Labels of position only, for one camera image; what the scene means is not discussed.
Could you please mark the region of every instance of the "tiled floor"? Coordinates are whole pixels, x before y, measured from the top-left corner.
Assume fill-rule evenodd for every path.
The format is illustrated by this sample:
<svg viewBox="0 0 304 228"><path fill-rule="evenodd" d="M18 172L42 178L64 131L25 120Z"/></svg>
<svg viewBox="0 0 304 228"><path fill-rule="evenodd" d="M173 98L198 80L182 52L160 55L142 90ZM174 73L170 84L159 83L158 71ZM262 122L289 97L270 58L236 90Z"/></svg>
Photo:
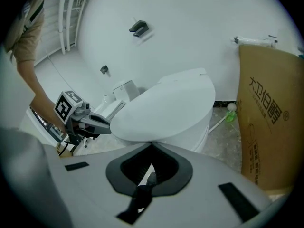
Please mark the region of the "tiled floor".
<svg viewBox="0 0 304 228"><path fill-rule="evenodd" d="M225 116L226 111L226 108L213 108L210 128ZM101 153L124 147L125 146L117 141L112 135L100 135L95 141L87 143L87 148L83 145L78 146L74 151L74 156ZM242 158L241 137L237 118L231 123L224 121L213 130L208 135L202 153L220 159L235 171L240 172Z"/></svg>

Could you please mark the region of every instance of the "white toilet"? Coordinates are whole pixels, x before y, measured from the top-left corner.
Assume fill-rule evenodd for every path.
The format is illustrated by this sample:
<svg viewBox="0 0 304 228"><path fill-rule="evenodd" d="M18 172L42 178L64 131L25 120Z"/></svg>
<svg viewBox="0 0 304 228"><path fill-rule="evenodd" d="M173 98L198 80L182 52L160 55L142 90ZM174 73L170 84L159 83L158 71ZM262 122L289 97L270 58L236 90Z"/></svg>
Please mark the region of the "white toilet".
<svg viewBox="0 0 304 228"><path fill-rule="evenodd" d="M123 80L113 87L116 100L111 102L106 108L101 104L95 109L95 113L100 114L111 121L113 117L130 101L140 95L136 85L132 80Z"/></svg>
<svg viewBox="0 0 304 228"><path fill-rule="evenodd" d="M172 74L128 103L110 128L125 145L159 142L200 152L214 101L214 85L205 69Z"/></svg>

